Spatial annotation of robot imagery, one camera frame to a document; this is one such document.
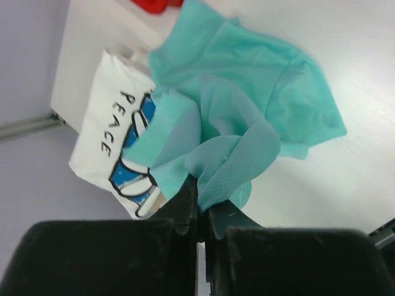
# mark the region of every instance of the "white table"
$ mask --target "white table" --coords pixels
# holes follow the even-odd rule
[[[349,134],[279,158],[253,181],[244,211],[264,226],[357,228],[395,218],[395,2],[206,0],[243,25],[281,37],[323,68]],[[80,129],[103,48],[160,45],[178,11],[148,15],[128,0],[71,0],[52,108]]]

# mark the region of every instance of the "red object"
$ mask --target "red object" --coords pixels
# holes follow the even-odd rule
[[[184,0],[131,0],[150,14],[161,14],[166,7],[183,5]]]

